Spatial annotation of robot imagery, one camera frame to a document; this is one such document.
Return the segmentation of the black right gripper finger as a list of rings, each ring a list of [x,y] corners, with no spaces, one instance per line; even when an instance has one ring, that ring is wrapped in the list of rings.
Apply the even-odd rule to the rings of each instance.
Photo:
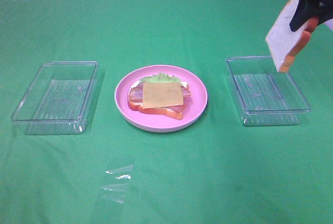
[[[319,17],[322,7],[321,0],[299,0],[294,16],[289,24],[291,31],[297,31],[310,18]]]

